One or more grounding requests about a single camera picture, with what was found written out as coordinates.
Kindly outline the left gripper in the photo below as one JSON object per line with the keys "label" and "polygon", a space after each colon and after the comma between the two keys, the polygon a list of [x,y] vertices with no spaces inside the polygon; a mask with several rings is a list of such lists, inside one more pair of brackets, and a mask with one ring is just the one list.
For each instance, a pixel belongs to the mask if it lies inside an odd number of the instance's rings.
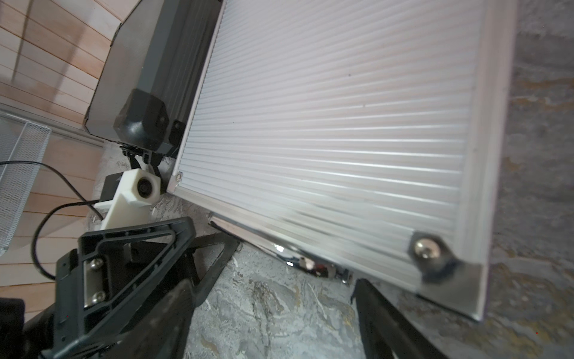
{"label": "left gripper", "polygon": [[105,358],[185,279],[195,311],[238,246],[188,217],[85,233],[58,261],[52,305],[28,317],[24,299],[1,298],[1,357]]}

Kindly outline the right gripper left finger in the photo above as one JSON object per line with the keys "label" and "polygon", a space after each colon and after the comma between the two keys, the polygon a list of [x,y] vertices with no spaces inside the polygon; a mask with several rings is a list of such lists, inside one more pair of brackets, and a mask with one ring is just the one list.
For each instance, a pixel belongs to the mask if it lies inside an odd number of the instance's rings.
{"label": "right gripper left finger", "polygon": [[194,313],[191,281],[175,286],[105,358],[183,358]]}

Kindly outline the silver aluminium poker case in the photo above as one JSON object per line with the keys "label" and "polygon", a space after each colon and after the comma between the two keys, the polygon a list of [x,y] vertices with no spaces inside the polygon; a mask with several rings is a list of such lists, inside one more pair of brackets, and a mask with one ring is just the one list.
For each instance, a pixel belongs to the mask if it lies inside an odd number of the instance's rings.
{"label": "silver aluminium poker case", "polygon": [[226,1],[168,190],[481,320],[516,1]]}

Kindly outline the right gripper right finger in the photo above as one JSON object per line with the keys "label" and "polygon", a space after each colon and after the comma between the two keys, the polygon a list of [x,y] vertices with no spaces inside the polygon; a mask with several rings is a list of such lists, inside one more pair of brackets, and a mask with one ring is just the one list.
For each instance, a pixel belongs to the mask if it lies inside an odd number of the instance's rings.
{"label": "right gripper right finger", "polygon": [[445,358],[368,280],[357,280],[351,300],[357,305],[367,358]]}

